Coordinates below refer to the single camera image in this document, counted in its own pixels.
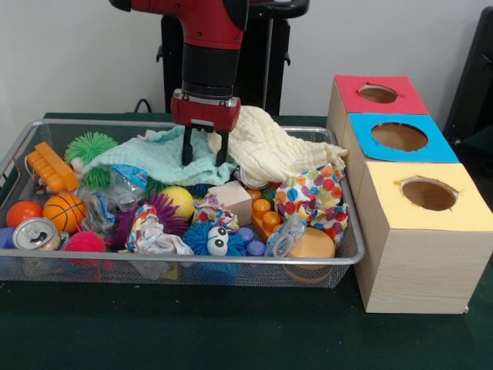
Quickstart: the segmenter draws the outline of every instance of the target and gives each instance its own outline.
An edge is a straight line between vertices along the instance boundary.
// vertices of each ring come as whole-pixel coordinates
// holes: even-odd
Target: light blue cloth
[[[181,186],[198,183],[223,185],[230,180],[236,164],[225,162],[216,167],[216,154],[207,144],[203,131],[192,131],[193,161],[182,165],[184,126],[167,131],[147,130],[145,136],[133,138],[97,156],[82,173],[95,167],[128,164],[145,170],[154,180]]]

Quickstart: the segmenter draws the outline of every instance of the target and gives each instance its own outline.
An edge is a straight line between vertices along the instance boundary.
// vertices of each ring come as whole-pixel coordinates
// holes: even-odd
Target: googly eyes
[[[226,256],[230,236],[224,227],[213,227],[208,233],[207,250],[212,256]]]

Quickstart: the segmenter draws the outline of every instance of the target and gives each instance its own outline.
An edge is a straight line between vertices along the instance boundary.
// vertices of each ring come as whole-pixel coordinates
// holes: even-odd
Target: soda can
[[[254,190],[262,190],[269,186],[269,181],[259,181],[249,176],[241,167],[237,167],[233,173],[235,179],[240,181],[246,187]]]
[[[32,218],[18,225],[12,239],[15,246],[24,251],[57,251],[62,244],[55,224],[42,217]]]

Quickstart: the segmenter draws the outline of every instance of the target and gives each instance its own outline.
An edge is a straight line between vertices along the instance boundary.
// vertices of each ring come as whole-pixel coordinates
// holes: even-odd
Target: black cable
[[[141,100],[139,100],[139,101],[137,102],[136,108],[133,110],[133,112],[134,112],[134,113],[139,112],[140,106],[141,106],[143,103],[146,105],[147,112],[152,113],[152,112],[153,112],[153,109],[151,108],[151,105],[149,104],[149,102],[147,101],[147,99],[141,99]]]

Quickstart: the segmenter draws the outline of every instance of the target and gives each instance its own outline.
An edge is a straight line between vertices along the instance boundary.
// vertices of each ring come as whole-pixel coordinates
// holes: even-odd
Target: colorful polka dot cloth
[[[339,184],[343,176],[337,167],[327,164],[290,177],[276,191],[276,210],[285,218],[297,213],[308,226],[325,231],[338,245],[349,219]]]
[[[194,200],[193,206],[193,224],[210,221],[214,226],[224,226],[231,230],[239,228],[238,216],[220,204],[214,194],[208,193],[202,200]]]

